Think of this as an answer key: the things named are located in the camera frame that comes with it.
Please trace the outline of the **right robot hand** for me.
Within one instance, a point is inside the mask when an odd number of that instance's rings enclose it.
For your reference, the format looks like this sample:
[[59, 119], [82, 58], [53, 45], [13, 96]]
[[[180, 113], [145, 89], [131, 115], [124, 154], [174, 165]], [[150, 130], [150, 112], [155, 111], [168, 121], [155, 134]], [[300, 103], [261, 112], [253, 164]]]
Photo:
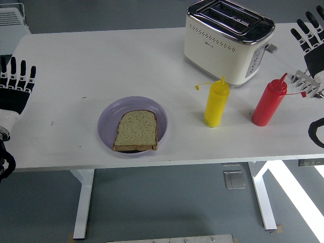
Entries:
[[311, 31], [304, 21], [298, 19], [297, 25], [304, 36], [295, 28], [291, 29], [291, 34], [305, 53], [304, 60], [310, 76], [316, 82], [323, 84], [323, 26], [310, 11], [307, 11], [305, 16], [314, 31]]

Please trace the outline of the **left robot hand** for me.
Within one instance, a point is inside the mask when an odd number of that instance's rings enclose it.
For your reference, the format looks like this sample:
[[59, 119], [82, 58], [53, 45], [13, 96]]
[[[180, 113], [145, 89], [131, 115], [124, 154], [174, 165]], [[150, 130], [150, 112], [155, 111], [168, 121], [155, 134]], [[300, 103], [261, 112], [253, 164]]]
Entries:
[[17, 74], [16, 58], [10, 58], [7, 70], [5, 57], [1, 57], [1, 132], [8, 134], [20, 119], [32, 93], [36, 67], [32, 66], [29, 78], [26, 77], [26, 61], [20, 63]]

